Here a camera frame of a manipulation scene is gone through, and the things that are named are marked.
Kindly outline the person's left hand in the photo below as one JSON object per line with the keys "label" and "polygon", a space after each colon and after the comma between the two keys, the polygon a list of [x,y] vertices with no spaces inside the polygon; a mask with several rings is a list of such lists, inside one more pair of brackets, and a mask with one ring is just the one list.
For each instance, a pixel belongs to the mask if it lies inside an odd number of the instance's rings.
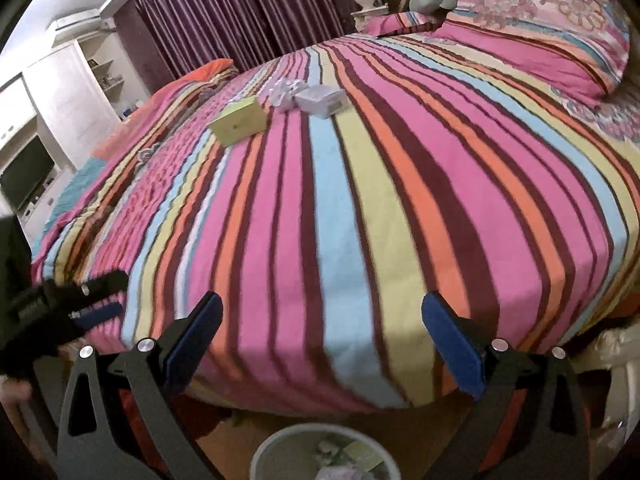
{"label": "person's left hand", "polygon": [[16,380],[6,376],[0,377],[0,402],[11,405],[28,401],[32,395],[32,386],[24,380]]}

